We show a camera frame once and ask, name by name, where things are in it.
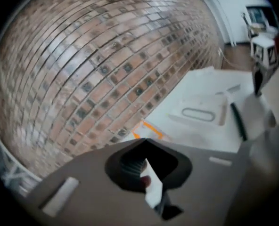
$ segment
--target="gray surface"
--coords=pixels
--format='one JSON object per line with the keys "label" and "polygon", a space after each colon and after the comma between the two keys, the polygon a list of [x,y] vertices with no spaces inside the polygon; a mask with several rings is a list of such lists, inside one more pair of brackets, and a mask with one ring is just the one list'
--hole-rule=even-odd
{"label": "gray surface", "polygon": [[[183,153],[193,170],[181,188],[168,191],[171,203],[184,210],[176,218],[163,221],[145,202],[144,194],[127,192],[116,186],[104,171],[107,158],[133,141],[82,154],[44,179],[28,196],[38,208],[67,178],[80,185],[56,216],[68,225],[223,225],[232,198],[245,172],[248,148],[238,154],[201,150],[161,141]],[[209,161],[209,157],[232,160],[232,166]]]}

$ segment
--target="white table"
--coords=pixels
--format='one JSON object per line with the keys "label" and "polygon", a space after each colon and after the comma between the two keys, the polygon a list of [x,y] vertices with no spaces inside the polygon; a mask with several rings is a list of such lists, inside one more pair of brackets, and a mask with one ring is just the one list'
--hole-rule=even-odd
{"label": "white table", "polygon": [[[194,94],[215,94],[240,84],[240,90],[232,98],[242,117],[248,139],[254,139],[265,130],[264,119],[269,106],[261,96],[255,98],[252,74],[250,72],[215,70],[208,67],[188,72],[160,105],[146,118],[177,144],[192,147],[237,152],[242,139],[230,110],[226,125],[220,131],[205,132],[172,121],[167,115],[177,103]],[[130,133],[123,141],[134,139]]]}

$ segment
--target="black hole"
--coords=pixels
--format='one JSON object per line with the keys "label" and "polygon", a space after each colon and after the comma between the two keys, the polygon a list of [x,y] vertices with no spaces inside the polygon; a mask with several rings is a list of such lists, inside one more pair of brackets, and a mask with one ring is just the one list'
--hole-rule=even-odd
{"label": "black hole", "polygon": [[105,9],[105,8],[98,8],[97,10],[96,10],[98,13],[106,13],[107,12],[107,10]]}
{"label": "black hole", "polygon": [[105,13],[105,14],[103,15],[103,18],[109,19],[109,18],[110,18],[110,15],[109,15],[108,13]]}
{"label": "black hole", "polygon": [[109,72],[109,69],[107,66],[103,66],[100,70],[101,70],[102,74],[107,74]]}
{"label": "black hole", "polygon": [[76,125],[78,125],[78,122],[77,122],[74,118],[72,118],[72,119],[70,120],[69,124],[70,124],[72,127],[75,128]]}
{"label": "black hole", "polygon": [[119,43],[119,42],[114,42],[112,45],[111,45],[111,48],[112,49],[119,49],[122,45]]}
{"label": "black hole", "polygon": [[112,137],[110,140],[112,143],[117,143],[119,139],[117,137]]}
{"label": "black hole", "polygon": [[124,70],[125,70],[126,72],[130,72],[130,71],[132,70],[132,65],[131,65],[130,63],[126,63],[126,64],[124,65]]}
{"label": "black hole", "polygon": [[93,10],[95,10],[95,9],[98,8],[98,5],[94,3],[94,4],[92,4],[92,5],[90,6],[90,8],[93,9]]}
{"label": "black hole", "polygon": [[123,137],[126,135],[126,131],[121,129],[118,133],[117,133],[120,137]]}
{"label": "black hole", "polygon": [[85,21],[88,21],[88,20],[90,20],[91,19],[91,16],[90,15],[86,15],[85,17],[84,17],[84,20]]}
{"label": "black hole", "polygon": [[100,115],[100,112],[95,110],[93,113],[92,113],[92,116],[93,117],[98,117]]}
{"label": "black hole", "polygon": [[125,8],[120,8],[119,9],[122,13],[126,13],[126,12],[128,12],[128,10],[127,9],[125,9]]}
{"label": "black hole", "polygon": [[151,62],[147,62],[146,66],[147,66],[148,69],[150,69],[151,68]]}
{"label": "black hole", "polygon": [[76,140],[74,140],[74,139],[71,139],[71,140],[70,140],[70,143],[71,143],[72,145],[76,145],[76,144],[77,144]]}
{"label": "black hole", "polygon": [[97,135],[96,135],[95,133],[91,132],[91,133],[88,135],[88,137],[89,137],[90,139],[95,139],[95,138],[97,138]]}
{"label": "black hole", "polygon": [[104,109],[106,109],[108,106],[109,106],[109,102],[108,102],[108,101],[104,101],[104,102],[101,104],[101,107],[103,107]]}
{"label": "black hole", "polygon": [[139,56],[142,58],[142,59],[146,59],[147,58],[147,55],[144,53],[144,52],[141,52],[139,54]]}
{"label": "black hole", "polygon": [[113,25],[114,25],[114,22],[112,22],[112,21],[108,21],[106,23],[106,26],[109,26],[109,27],[112,27]]}
{"label": "black hole", "polygon": [[114,99],[117,99],[119,97],[119,92],[117,90],[115,90],[114,92],[111,93],[111,96],[114,98]]}
{"label": "black hole", "polygon": [[168,40],[169,43],[172,42],[172,38],[170,36],[167,37],[167,40]]}
{"label": "black hole", "polygon": [[48,90],[48,88],[49,88],[49,85],[47,84],[47,82],[43,82],[43,84],[42,84],[42,87],[45,89],[45,90]]}
{"label": "black hole", "polygon": [[157,81],[157,84],[158,85],[162,85],[164,82],[163,82],[163,79],[162,78],[160,78],[158,81]]}
{"label": "black hole", "polygon": [[115,0],[106,0],[108,3],[113,3]]}
{"label": "black hole", "polygon": [[162,89],[160,90],[160,93],[162,93],[162,95],[164,95],[166,92],[167,92],[167,91],[166,91],[165,88],[162,88]]}
{"label": "black hole", "polygon": [[143,93],[143,89],[142,89],[142,88],[136,88],[136,89],[135,89],[135,94],[136,94],[136,95],[139,96],[141,93]]}
{"label": "black hole", "polygon": [[34,98],[31,96],[28,96],[27,100],[32,104],[34,102]]}
{"label": "black hole", "polygon": [[164,74],[164,79],[165,80],[168,80],[170,78],[170,75],[168,74],[168,72],[166,72],[165,74]]}
{"label": "black hole", "polygon": [[161,53],[158,53],[156,57],[157,57],[158,60],[162,60],[163,59],[163,55]]}
{"label": "black hole", "polygon": [[146,78],[145,81],[146,81],[147,86],[150,86],[153,84],[153,81],[151,80],[150,77]]}
{"label": "black hole", "polygon": [[85,92],[88,93],[88,92],[90,92],[92,90],[92,85],[89,82],[87,82],[87,83],[83,84],[82,89]]}
{"label": "black hole", "polygon": [[110,79],[111,79],[111,81],[112,81],[114,84],[117,84],[117,83],[118,83],[118,81],[117,81],[117,79],[116,79],[116,77],[115,77],[114,75],[111,75],[111,76],[110,76]]}
{"label": "black hole", "polygon": [[162,39],[162,43],[163,43],[163,45],[168,45],[168,42],[166,39]]}
{"label": "black hole", "polygon": [[37,99],[37,101],[38,101],[39,103],[42,102],[42,98],[41,98],[40,96],[37,96],[36,99]]}
{"label": "black hole", "polygon": [[152,105],[152,103],[150,103],[150,102],[146,105],[146,108],[147,108],[148,110],[151,110],[152,107],[153,107],[153,105]]}
{"label": "black hole", "polygon": [[174,74],[175,73],[174,67],[172,67],[169,71],[170,71],[170,73]]}
{"label": "black hole", "polygon": [[96,104],[90,100],[90,99],[87,99],[86,102],[93,108]]}
{"label": "black hole", "polygon": [[155,100],[155,101],[159,101],[159,100],[160,100],[160,95],[159,95],[159,94],[156,94],[156,95],[154,96],[154,100]]}
{"label": "black hole", "polygon": [[77,115],[83,119],[85,116],[86,116],[86,111],[83,109],[83,108],[80,108],[78,111],[77,111]]}

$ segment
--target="red brick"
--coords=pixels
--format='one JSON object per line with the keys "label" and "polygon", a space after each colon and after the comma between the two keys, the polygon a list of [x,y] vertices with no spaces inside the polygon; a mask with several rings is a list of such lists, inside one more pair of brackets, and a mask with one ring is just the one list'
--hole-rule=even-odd
{"label": "red brick", "polygon": [[95,129],[103,131],[110,125],[113,120],[109,116],[104,116],[96,125]]}
{"label": "red brick", "polygon": [[74,112],[74,110],[77,108],[77,106],[78,105],[76,103],[69,102],[69,104],[65,106],[65,108],[61,114],[62,117],[67,120],[71,116],[71,114]]}
{"label": "red brick", "polygon": [[80,103],[86,96],[87,94],[81,88],[78,88],[73,94],[73,99]]}
{"label": "red brick", "polygon": [[154,13],[154,14],[150,14],[147,16],[151,21],[154,21],[154,20],[157,20],[157,19],[160,19],[161,17],[159,16],[158,13]]}
{"label": "red brick", "polygon": [[111,62],[115,66],[119,66],[122,62],[124,62],[127,58],[132,55],[132,51],[129,48],[122,48],[113,56],[111,56]]}
{"label": "red brick", "polygon": [[69,136],[70,136],[70,134],[69,134],[68,131],[62,130],[60,132],[60,134],[58,134],[57,143],[59,143],[59,145],[65,145],[65,143],[67,142]]}
{"label": "red brick", "polygon": [[104,44],[108,43],[108,41],[112,40],[116,36],[116,33],[108,30],[104,33],[102,33],[100,36],[98,36],[93,42],[99,46],[102,47]]}
{"label": "red brick", "polygon": [[128,13],[124,13],[122,15],[119,15],[115,18],[117,19],[118,22],[122,23],[122,22],[125,22],[127,20],[136,18],[136,16],[132,12],[128,12]]}
{"label": "red brick", "polygon": [[148,27],[146,25],[142,25],[136,29],[131,30],[130,32],[133,34],[134,37],[137,38],[143,34],[146,34],[149,31],[150,31],[150,29],[148,29]]}
{"label": "red brick", "polygon": [[71,79],[76,84],[79,84],[93,70],[94,70],[93,65],[90,62],[86,61],[84,64],[82,64],[81,67],[79,67],[79,69],[76,71],[76,73],[74,73],[74,75],[71,77]]}
{"label": "red brick", "polygon": [[72,137],[73,140],[75,140],[77,143],[83,138],[83,136],[80,133],[75,133]]}
{"label": "red brick", "polygon": [[122,83],[116,88],[116,90],[119,93],[119,97],[121,97],[129,90],[129,86],[126,83]]}
{"label": "red brick", "polygon": [[93,118],[88,117],[81,122],[77,131],[80,134],[85,135],[94,126],[95,122],[96,121]]}
{"label": "red brick", "polygon": [[131,87],[134,86],[137,82],[140,81],[141,78],[143,78],[145,76],[146,73],[147,72],[142,68],[136,69],[130,75],[128,75],[128,77],[126,78],[127,83]]}
{"label": "red brick", "polygon": [[142,107],[142,102],[136,102],[129,106],[111,125],[108,127],[112,132],[123,128],[125,123]]}
{"label": "red brick", "polygon": [[149,4],[147,4],[146,2],[142,2],[142,3],[138,3],[134,5],[135,8],[139,9],[139,8],[148,8],[150,7]]}
{"label": "red brick", "polygon": [[115,71],[111,76],[110,79],[114,84],[119,83],[123,78],[125,78],[127,75],[127,72],[123,69],[120,68],[117,71]]}
{"label": "red brick", "polygon": [[126,127],[128,130],[131,130],[133,127],[136,126],[137,123],[140,122],[140,120],[143,118],[143,115],[140,112],[137,112],[131,119],[129,119],[124,127]]}
{"label": "red brick", "polygon": [[130,101],[130,102],[133,102],[133,101],[135,101],[136,99],[137,99],[137,95],[133,92],[133,91],[131,91],[128,95],[127,95],[127,99]]}
{"label": "red brick", "polygon": [[152,44],[151,46],[149,46],[147,48],[147,53],[152,56],[154,55],[156,52],[160,51],[163,48],[162,44],[160,42],[157,42],[155,44]]}
{"label": "red brick", "polygon": [[112,118],[118,117],[128,106],[130,103],[126,99],[120,100],[115,106],[108,112],[108,114]]}
{"label": "red brick", "polygon": [[150,43],[150,41],[148,40],[147,36],[142,36],[139,37],[137,40],[135,40],[134,42],[132,42],[130,44],[130,48],[133,50],[133,52],[137,52],[139,51],[141,48],[145,47],[146,45],[148,45]]}
{"label": "red brick", "polygon": [[98,103],[112,88],[113,86],[108,81],[103,81],[92,91],[89,98]]}
{"label": "red brick", "polygon": [[157,70],[160,73],[164,73],[171,65],[172,65],[172,62],[169,59],[166,59],[159,64],[159,66],[157,67]]}
{"label": "red brick", "polygon": [[140,96],[141,100],[144,102],[148,102],[157,92],[157,87],[153,85],[143,95]]}
{"label": "red brick", "polygon": [[57,65],[62,68],[75,53],[78,52],[75,47],[70,46],[59,58]]}
{"label": "red brick", "polygon": [[118,10],[118,9],[114,9],[114,10],[109,11],[109,15],[112,16],[112,17],[117,16],[119,14],[121,14],[121,11]]}
{"label": "red brick", "polygon": [[132,56],[128,62],[132,65],[132,68],[135,69],[136,67],[138,67],[141,63],[143,63],[145,60],[139,55],[136,54],[134,56]]}

